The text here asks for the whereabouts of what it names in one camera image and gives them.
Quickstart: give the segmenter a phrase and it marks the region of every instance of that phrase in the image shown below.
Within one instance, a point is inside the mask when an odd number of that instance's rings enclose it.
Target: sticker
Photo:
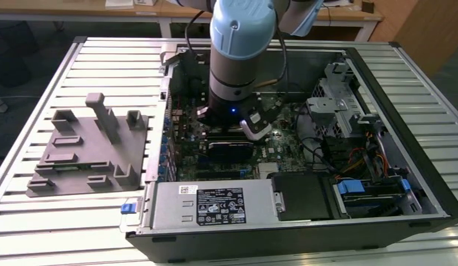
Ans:
[[[147,16],[154,16],[154,12],[135,12],[137,15],[147,15]]]
[[[245,212],[241,188],[197,190],[196,222],[200,226],[246,223]]]
[[[178,186],[178,194],[196,194],[198,186]]]

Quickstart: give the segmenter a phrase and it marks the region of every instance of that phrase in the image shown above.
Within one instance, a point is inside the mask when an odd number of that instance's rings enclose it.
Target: white desk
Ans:
[[[208,44],[208,41],[194,40],[194,43]],[[71,44],[0,168],[0,265],[154,265],[125,241],[122,232],[127,228],[119,226],[122,222],[129,228],[134,225],[134,221],[121,219],[119,205],[141,196],[142,190],[43,198],[27,198],[23,192],[50,137],[49,118],[54,110],[65,108],[75,116],[89,115],[91,110],[83,108],[85,95],[101,92],[115,115],[127,109],[154,115],[151,99],[158,96],[163,81],[158,74],[159,53],[176,44],[184,44],[184,40],[89,38],[85,43]],[[286,45],[357,49],[458,198],[458,112],[401,50],[386,43],[288,41]],[[121,69],[119,62],[127,67],[134,61],[135,68],[147,70],[147,76],[101,78],[109,69]],[[82,62],[98,70],[97,76],[70,75]],[[145,154],[150,155],[153,150],[157,149],[146,144]],[[458,226],[412,236],[382,249],[178,265],[294,266],[333,262],[348,266],[458,265]]]

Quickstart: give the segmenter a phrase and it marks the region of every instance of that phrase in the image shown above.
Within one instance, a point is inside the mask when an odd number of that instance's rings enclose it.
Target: red wire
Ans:
[[[364,150],[364,148],[354,148],[354,149],[349,152],[349,155],[348,155],[348,157],[349,157],[348,163],[352,162],[352,155],[353,155],[353,152],[360,151],[360,150]]]

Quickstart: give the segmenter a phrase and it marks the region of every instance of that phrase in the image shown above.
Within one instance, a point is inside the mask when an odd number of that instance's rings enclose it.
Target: blue latch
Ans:
[[[137,212],[137,204],[135,203],[125,203],[121,205],[119,213],[121,214],[131,214]]]
[[[360,180],[344,180],[337,184],[337,188],[340,194],[364,192]]]
[[[405,192],[411,191],[411,185],[408,184],[408,181],[405,179],[400,180],[400,185],[403,186]]]

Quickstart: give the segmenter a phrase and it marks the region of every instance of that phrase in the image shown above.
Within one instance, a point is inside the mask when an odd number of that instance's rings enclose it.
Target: yellow wire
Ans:
[[[341,173],[348,172],[349,170],[352,170],[354,167],[357,167],[358,165],[361,165],[364,163],[364,160],[357,161],[356,163],[353,163],[345,170],[341,171]]]

